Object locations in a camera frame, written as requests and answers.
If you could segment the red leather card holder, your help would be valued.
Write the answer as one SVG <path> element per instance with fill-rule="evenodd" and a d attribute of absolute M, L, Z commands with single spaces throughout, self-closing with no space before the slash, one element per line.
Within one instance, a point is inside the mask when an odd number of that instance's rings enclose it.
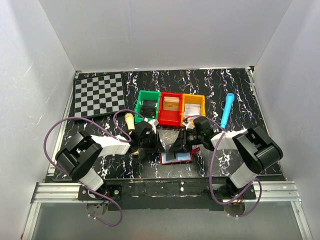
<path fill-rule="evenodd" d="M 168 152 L 168 150 L 166 150 L 166 152 L 164 152 L 160 155 L 160 163 L 162 165 L 189 163 L 194 160 L 194 154 L 198 153 L 199 151 L 200 151 L 200 147 L 194 148 L 188 152 L 175 152 L 176 160 L 167 161 L 166 160 L 166 153 Z"/>

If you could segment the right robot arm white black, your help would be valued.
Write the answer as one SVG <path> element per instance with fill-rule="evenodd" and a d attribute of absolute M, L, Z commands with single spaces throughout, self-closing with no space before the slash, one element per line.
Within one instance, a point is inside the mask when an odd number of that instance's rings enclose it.
<path fill-rule="evenodd" d="M 284 154 L 268 133 L 260 126 L 239 131 L 214 131 L 210 120 L 198 116 L 194 129 L 180 130 L 177 139 L 166 150 L 169 153 L 190 153 L 194 146 L 202 145 L 210 151 L 237 150 L 243 164 L 214 193 L 234 197 L 255 177 L 280 161 Z"/>

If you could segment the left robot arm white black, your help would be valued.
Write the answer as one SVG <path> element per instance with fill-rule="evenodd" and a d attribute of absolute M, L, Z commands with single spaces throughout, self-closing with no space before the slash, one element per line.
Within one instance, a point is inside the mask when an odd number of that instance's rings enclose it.
<path fill-rule="evenodd" d="M 166 151 L 153 123 L 147 121 L 127 123 L 126 132 L 131 137 L 130 142 L 125 142 L 126 138 L 122 135 L 113 138 L 90 135 L 86 131 L 80 131 L 64 148 L 59 150 L 55 159 L 73 181 L 97 191 L 104 184 L 102 177 L 93 168 L 99 157 L 124 156 L 139 149 L 151 153 Z"/>

